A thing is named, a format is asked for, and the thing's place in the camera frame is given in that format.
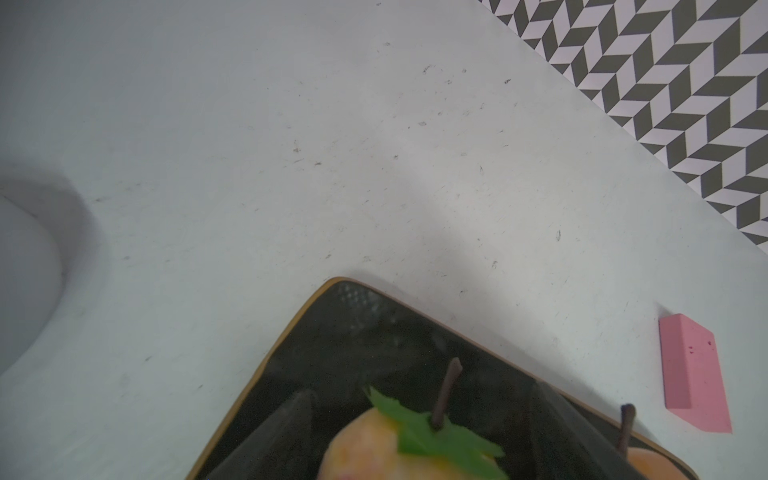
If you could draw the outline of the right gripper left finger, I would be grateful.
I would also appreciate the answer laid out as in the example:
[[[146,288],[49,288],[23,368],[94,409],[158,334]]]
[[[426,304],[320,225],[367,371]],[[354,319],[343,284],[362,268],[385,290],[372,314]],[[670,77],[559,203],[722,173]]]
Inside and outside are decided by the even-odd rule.
[[[313,435],[318,397],[251,392],[203,469],[205,479],[313,479],[319,460]]]

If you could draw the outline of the peach fake apple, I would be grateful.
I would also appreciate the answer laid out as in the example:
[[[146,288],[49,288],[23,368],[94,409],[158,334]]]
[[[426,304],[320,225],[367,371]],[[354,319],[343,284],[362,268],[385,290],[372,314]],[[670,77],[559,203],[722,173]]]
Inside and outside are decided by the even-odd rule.
[[[329,443],[319,479],[506,479],[497,460],[501,446],[454,424],[447,414],[452,388],[462,373],[448,364],[433,409],[419,413],[371,387],[372,407]]]

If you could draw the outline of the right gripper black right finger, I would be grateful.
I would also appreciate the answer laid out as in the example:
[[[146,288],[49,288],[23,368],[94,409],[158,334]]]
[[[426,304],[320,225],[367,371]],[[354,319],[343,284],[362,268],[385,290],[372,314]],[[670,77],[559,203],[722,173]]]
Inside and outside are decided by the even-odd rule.
[[[530,392],[531,444],[539,479],[641,479],[628,460],[636,408],[621,406],[617,440],[609,442],[544,382]]]

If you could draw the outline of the orange fake fruit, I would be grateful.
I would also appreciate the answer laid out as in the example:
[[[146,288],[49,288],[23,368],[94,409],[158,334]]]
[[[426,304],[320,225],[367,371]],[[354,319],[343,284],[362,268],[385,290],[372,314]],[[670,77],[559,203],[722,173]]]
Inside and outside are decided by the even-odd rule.
[[[616,443],[617,452],[640,474],[650,480],[686,480],[687,477],[667,457],[643,448],[630,447],[636,408],[627,403],[620,407],[621,423]]]

